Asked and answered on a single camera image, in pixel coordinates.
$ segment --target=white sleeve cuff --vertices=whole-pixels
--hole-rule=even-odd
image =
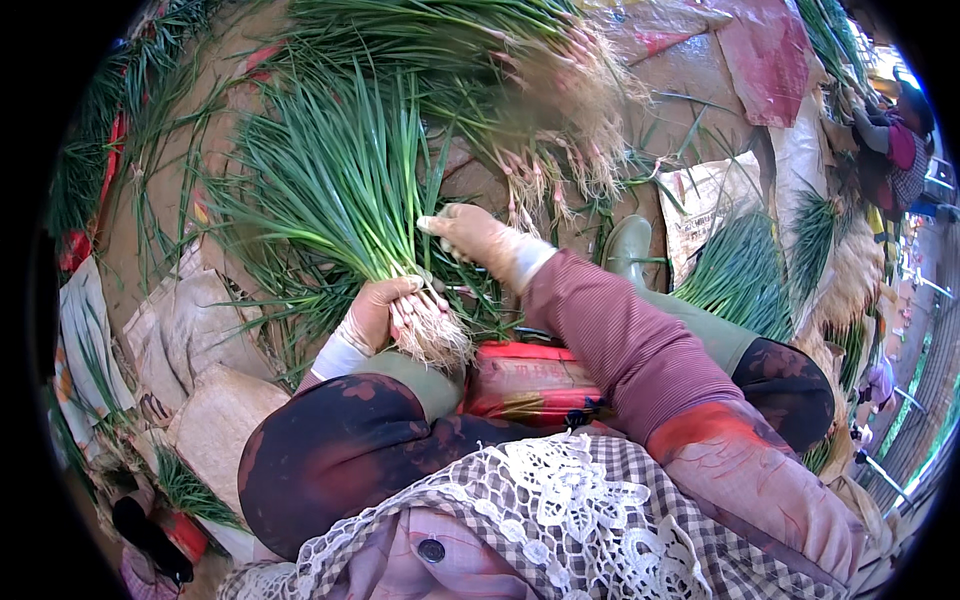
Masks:
[[[321,381],[326,381],[352,372],[366,360],[367,356],[334,331],[317,354],[310,372]]]
[[[523,293],[543,263],[557,253],[556,248],[528,233],[524,233],[524,238],[516,246],[516,281],[513,287],[518,294]]]

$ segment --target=green rubber boot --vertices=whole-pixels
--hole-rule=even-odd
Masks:
[[[643,281],[643,262],[650,251],[652,229],[640,215],[627,215],[607,238],[600,265],[604,271],[619,275],[637,288],[646,289]]]
[[[760,337],[693,304],[647,289],[642,259],[650,251],[650,224],[639,215],[624,217],[604,245],[600,265],[634,284],[636,294],[663,312],[680,319],[690,333],[700,338],[704,349],[727,375],[732,376],[744,352]]]

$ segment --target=striped sleeve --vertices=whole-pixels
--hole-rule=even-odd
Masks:
[[[528,323],[559,336],[583,361],[635,442],[646,444],[688,408],[743,397],[683,323],[571,251],[543,264],[523,300]]]

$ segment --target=checkered fabric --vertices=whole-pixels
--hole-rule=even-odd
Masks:
[[[913,137],[913,144],[916,148],[913,153],[913,164],[910,166],[910,170],[904,171],[893,167],[887,175],[887,182],[890,185],[890,189],[894,192],[894,198],[897,200],[897,207],[900,210],[907,210],[924,192],[924,180],[928,162],[926,144],[915,133],[910,132],[910,135]]]
[[[693,501],[680,493],[660,465],[641,446],[620,438],[592,436],[589,438],[588,452],[594,464],[606,467],[607,481],[631,482],[650,490],[650,499],[643,506],[644,514],[634,515],[632,520],[639,521],[645,517],[648,523],[660,523],[672,516],[679,528],[686,531],[714,598],[832,600],[846,596],[847,591],[843,587],[815,583],[808,576],[770,558],[756,546],[703,515]],[[474,452],[379,506],[337,522],[325,536],[307,541],[300,549],[296,567],[289,563],[245,565],[225,580],[218,598],[325,597],[346,570],[350,559],[374,531],[390,526],[401,511],[428,507],[454,516],[466,524],[540,596],[560,599],[562,593],[551,584],[546,567],[528,560],[521,543],[509,541],[490,519],[471,508],[471,498],[466,496],[465,489],[478,481],[483,482],[492,494],[491,498],[503,494],[504,504],[511,504],[516,499],[512,494],[518,493],[517,487],[504,478],[505,469],[491,468],[490,464],[489,452]],[[540,527],[536,517],[524,515],[524,519],[528,536],[535,537]],[[564,552],[564,549],[558,548],[557,551]],[[575,550],[567,548],[566,551],[573,562],[585,560],[583,556],[575,556]],[[616,595],[615,590],[603,587],[584,591],[593,598]]]

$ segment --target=button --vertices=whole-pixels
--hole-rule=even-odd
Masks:
[[[417,546],[417,554],[428,563],[439,563],[444,559],[444,545],[436,540],[424,540]]]

